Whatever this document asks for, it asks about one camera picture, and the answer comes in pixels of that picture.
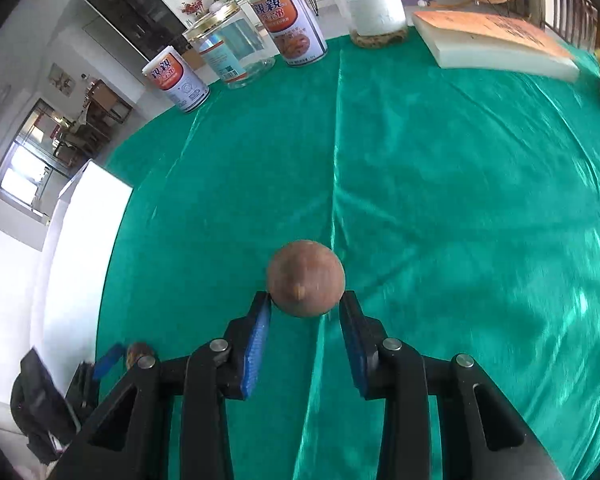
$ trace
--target glass jar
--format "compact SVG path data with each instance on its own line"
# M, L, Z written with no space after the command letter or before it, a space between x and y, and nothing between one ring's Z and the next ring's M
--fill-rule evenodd
M335 0L351 41L364 48L400 43L407 35L401 0Z
M241 88L275 63L240 4L232 0L183 33L229 88Z

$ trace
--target white label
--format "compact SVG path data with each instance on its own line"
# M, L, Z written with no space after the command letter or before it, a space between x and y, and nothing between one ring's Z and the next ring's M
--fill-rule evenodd
M347 6L360 36L390 34L407 26L402 0L347 0Z

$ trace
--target picture of porridge on can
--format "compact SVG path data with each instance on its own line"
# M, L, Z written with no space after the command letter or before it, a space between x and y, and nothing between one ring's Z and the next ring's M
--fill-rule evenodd
M296 57L304 56L311 46L311 41L304 34L298 34L291 38L279 36L274 39L276 47L287 59L295 59Z

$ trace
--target can label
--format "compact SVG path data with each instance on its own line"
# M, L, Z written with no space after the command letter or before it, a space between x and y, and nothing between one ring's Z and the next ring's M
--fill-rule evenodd
M327 53L324 37L304 0L259 0L251 7L289 65L311 63Z
M215 35L205 41L199 53L225 83L244 79L248 75L224 40Z
M147 75L184 112L193 110L209 94L209 87L178 54L165 54Z

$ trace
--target thick book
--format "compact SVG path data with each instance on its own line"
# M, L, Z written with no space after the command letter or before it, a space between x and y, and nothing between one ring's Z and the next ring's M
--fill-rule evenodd
M413 24L441 68L488 68L574 82L573 56L539 28L492 14L425 10Z

